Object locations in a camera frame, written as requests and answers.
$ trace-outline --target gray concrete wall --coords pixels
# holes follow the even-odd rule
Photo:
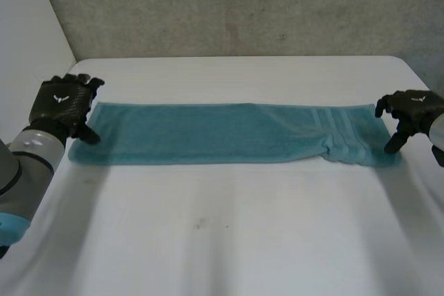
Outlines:
[[[444,91],[443,0],[51,0],[77,60],[394,55]]]

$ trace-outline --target white table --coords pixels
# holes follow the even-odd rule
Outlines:
[[[358,105],[425,86],[392,57],[86,60],[122,103]],[[385,116],[389,130],[396,122]],[[0,262],[2,295],[442,295],[444,169],[77,166],[65,156]]]

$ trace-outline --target gray robot arm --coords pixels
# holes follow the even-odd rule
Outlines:
[[[40,130],[20,132],[9,148],[0,141],[0,246],[23,237],[64,153],[59,139]]]
[[[44,81],[31,109],[30,125],[9,147],[0,141],[0,258],[31,225],[65,153],[67,138],[89,144],[100,141],[85,122],[103,84],[87,74]]]

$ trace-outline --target white wall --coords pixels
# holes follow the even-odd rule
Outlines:
[[[49,0],[0,0],[0,138],[27,125],[43,79],[75,60]]]

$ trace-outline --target robotic hand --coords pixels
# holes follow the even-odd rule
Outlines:
[[[417,133],[426,134],[433,143],[432,152],[444,167],[444,99],[431,91],[407,90],[385,95],[378,100],[375,116],[384,110],[399,119],[397,132],[385,146],[385,152],[394,154]]]
[[[0,258],[31,225],[65,153],[67,138],[78,137],[89,144],[100,141],[85,122],[103,84],[87,74],[54,76],[43,82],[29,116],[30,125],[9,149],[0,141]]]

